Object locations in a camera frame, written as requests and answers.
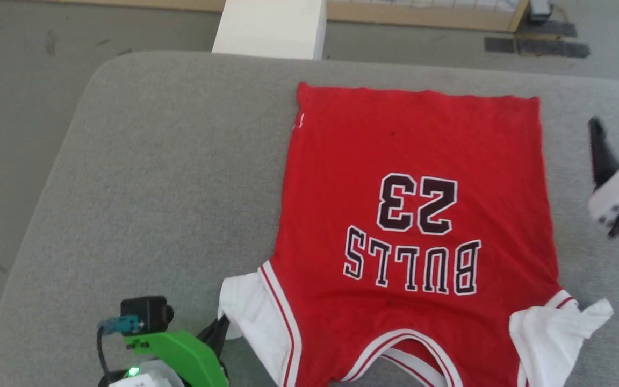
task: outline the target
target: gray floor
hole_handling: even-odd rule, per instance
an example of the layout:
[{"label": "gray floor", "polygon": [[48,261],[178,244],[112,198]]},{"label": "gray floor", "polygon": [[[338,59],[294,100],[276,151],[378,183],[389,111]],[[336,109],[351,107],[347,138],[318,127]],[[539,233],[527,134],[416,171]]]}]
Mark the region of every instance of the gray floor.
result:
[{"label": "gray floor", "polygon": [[[330,60],[619,78],[619,2],[557,3],[591,45],[589,59],[486,54],[482,39],[488,34],[357,24],[329,24],[324,54]],[[193,12],[0,2],[0,294],[94,70],[130,51],[209,51],[218,22],[218,15]]]}]

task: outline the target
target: gray fabric surface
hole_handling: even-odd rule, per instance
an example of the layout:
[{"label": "gray fabric surface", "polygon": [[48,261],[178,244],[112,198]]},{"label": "gray fabric surface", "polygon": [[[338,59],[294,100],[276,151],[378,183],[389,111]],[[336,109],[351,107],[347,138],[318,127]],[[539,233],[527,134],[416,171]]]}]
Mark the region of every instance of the gray fabric surface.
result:
[{"label": "gray fabric surface", "polygon": [[[587,121],[601,115],[619,151],[619,81],[180,52],[121,56],[90,81],[0,303],[0,385],[96,385],[95,323],[125,297],[167,296],[174,329],[211,321],[221,280],[272,253],[302,80],[540,96],[560,280],[616,311],[567,385],[619,385],[619,241],[586,206]],[[135,360],[120,338],[105,348],[110,368]],[[243,340],[223,358],[232,385],[272,384]],[[354,385],[415,384],[379,361]]]}]

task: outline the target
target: red stripe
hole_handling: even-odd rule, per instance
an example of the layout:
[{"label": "red stripe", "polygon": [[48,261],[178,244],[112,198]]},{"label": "red stripe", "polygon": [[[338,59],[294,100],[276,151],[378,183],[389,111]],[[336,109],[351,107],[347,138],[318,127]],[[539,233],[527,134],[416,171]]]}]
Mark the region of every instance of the red stripe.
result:
[{"label": "red stripe", "polygon": [[433,350],[433,348],[430,347],[430,345],[428,343],[426,343],[424,340],[418,338],[417,336],[413,335],[412,333],[401,333],[400,335],[394,336],[393,338],[391,338],[388,341],[385,341],[384,343],[382,343],[380,346],[378,346],[372,353],[371,355],[369,355],[368,358],[366,358],[366,361],[362,364],[362,366],[358,369],[357,373],[355,374],[354,377],[351,377],[350,379],[346,380],[346,382],[351,382],[352,380],[356,379],[356,377],[358,377],[359,373],[362,372],[363,368],[365,365],[367,365],[370,360],[374,357],[374,355],[376,354],[376,352],[379,351],[380,348],[383,348],[385,345],[389,345],[389,343],[393,342],[394,340],[396,340],[397,338],[400,338],[401,336],[409,336],[409,338],[413,339],[413,340],[417,340],[420,343],[422,343],[428,350],[429,352],[431,352],[432,355],[434,355],[436,357],[436,361],[439,363],[439,365],[445,370],[445,374],[448,376],[448,380],[450,380],[452,382],[452,374],[450,374],[450,371],[448,370],[448,367],[445,366],[445,363],[443,362],[443,360],[441,359],[441,357],[439,356],[439,354]]},{"label": "red stripe", "polygon": [[355,376],[351,377],[350,379],[347,380],[347,382],[351,382],[352,380],[356,379],[356,377],[358,377],[359,373],[362,372],[362,370],[364,369],[364,367],[371,362],[372,358],[374,358],[374,355],[376,355],[376,352],[378,352],[381,348],[383,348],[386,345],[389,345],[389,343],[391,343],[393,340],[397,339],[397,338],[402,338],[402,336],[408,336],[410,335],[410,333],[400,333],[400,335],[398,336],[394,336],[393,338],[391,338],[388,341],[384,341],[383,343],[381,343],[380,346],[376,347],[376,349],[369,354],[369,357],[366,358],[366,360],[364,361],[364,363],[362,363],[361,367],[359,367],[359,369],[357,370],[357,372],[355,372]]},{"label": "red stripe", "polygon": [[563,299],[563,302],[560,302],[560,304],[558,304],[558,306],[556,306],[556,309],[560,309],[562,308],[565,304],[567,304],[567,302],[569,302],[571,299],[574,299],[572,297],[568,297]]},{"label": "red stripe", "polygon": [[285,328],[288,330],[288,335],[290,336],[290,354],[288,355],[288,364],[286,365],[285,377],[283,378],[283,385],[288,385],[288,377],[290,375],[290,362],[292,362],[293,353],[295,351],[295,341],[293,340],[293,333],[290,330],[290,324],[288,324],[288,318],[286,318],[285,316],[283,307],[280,304],[276,291],[273,289],[271,281],[269,280],[266,274],[266,270],[264,270],[264,266],[262,266],[261,269],[262,269],[262,274],[264,275],[264,279],[266,280],[267,285],[269,286],[269,289],[271,289],[271,294],[273,295],[273,298],[276,300],[276,303],[278,304],[278,310],[280,310],[280,314],[283,316],[283,321],[285,322]]},{"label": "red stripe", "polygon": [[417,375],[417,377],[419,377],[420,380],[422,380],[422,382],[424,382],[429,387],[434,387],[434,385],[429,380],[427,380],[427,378],[423,377],[422,374],[420,374],[419,372],[415,371],[415,369],[410,367],[409,365],[407,365],[407,364],[401,362],[400,360],[398,360],[396,358],[393,358],[391,356],[388,356],[388,355],[382,355],[382,356],[387,358],[388,360],[391,360],[391,362],[397,363],[397,365],[405,368],[406,370],[412,372],[413,374]]}]

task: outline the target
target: printed number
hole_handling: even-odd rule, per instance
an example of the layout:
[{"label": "printed number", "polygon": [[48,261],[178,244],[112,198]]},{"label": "printed number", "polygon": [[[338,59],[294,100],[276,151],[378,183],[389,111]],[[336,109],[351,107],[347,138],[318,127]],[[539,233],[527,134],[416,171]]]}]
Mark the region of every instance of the printed number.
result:
[{"label": "printed number", "polygon": [[452,230],[452,222],[432,218],[457,202],[457,181],[422,177],[420,196],[433,198],[434,194],[439,194],[439,197],[421,206],[418,212],[420,231],[427,235],[446,235]]},{"label": "printed number", "polygon": [[[405,198],[398,196],[395,189],[400,187],[401,195],[415,195],[417,183],[406,174],[388,174],[381,179],[381,201],[376,223],[382,230],[405,232],[410,230],[414,214],[403,211]],[[457,203],[457,181],[423,176],[420,183],[420,196],[435,198],[421,206],[417,211],[418,227],[426,235],[446,235],[452,230],[448,219],[432,220],[445,209]]]},{"label": "printed number", "polygon": [[402,196],[395,195],[395,187],[402,188],[403,195],[414,195],[417,190],[417,183],[410,175],[388,174],[381,179],[381,203],[377,214],[376,223],[382,230],[387,231],[407,231],[412,226],[411,212],[401,212],[397,216],[393,211],[403,209]]}]

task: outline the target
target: bulls jersey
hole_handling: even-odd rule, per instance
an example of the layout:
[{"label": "bulls jersey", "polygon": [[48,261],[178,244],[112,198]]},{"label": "bulls jersey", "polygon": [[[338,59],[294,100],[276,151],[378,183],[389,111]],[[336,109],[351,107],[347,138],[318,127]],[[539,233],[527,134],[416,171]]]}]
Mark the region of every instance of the bulls jersey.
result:
[{"label": "bulls jersey", "polygon": [[558,284],[538,98],[298,89],[273,256],[221,311],[279,385],[376,358],[424,385],[525,387],[509,333]]}]

